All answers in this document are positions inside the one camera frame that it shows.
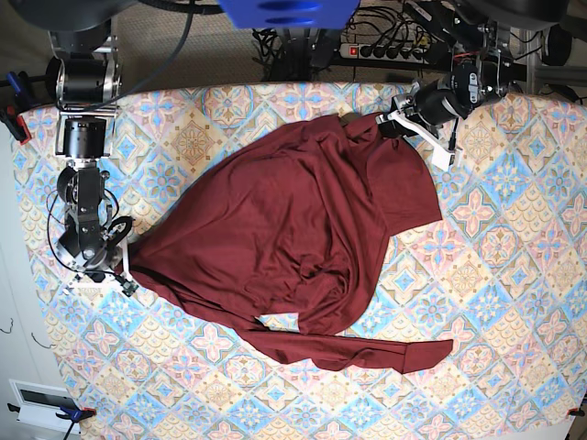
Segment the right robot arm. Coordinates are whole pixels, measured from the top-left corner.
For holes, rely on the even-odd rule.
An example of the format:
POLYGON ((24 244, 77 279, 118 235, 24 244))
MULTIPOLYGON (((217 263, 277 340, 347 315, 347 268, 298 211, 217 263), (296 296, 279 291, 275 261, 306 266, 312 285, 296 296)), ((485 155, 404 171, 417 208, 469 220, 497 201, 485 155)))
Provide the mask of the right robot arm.
POLYGON ((30 25, 48 31, 59 66, 54 100, 59 111, 54 153, 66 161, 56 187, 63 232, 49 242, 57 262, 82 282, 116 286, 127 297, 138 285, 128 268, 132 219, 106 182, 98 162, 109 156, 120 91, 114 17, 128 1, 13 1, 30 25))

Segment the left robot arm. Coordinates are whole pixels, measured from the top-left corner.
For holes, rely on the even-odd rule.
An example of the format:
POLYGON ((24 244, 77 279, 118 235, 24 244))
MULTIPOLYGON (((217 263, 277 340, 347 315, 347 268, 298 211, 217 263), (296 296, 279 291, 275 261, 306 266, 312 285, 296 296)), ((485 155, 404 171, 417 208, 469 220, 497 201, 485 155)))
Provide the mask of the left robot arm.
POLYGON ((568 12, 566 1, 406 1, 404 11, 448 47, 449 71, 428 85, 413 82, 397 94, 389 112, 375 121, 385 138, 420 136, 432 148, 432 163, 446 171, 462 153, 455 135, 439 129, 457 125, 475 109, 503 99, 514 81, 517 57, 509 45, 514 28, 541 32, 554 27, 586 38, 586 20, 568 12))

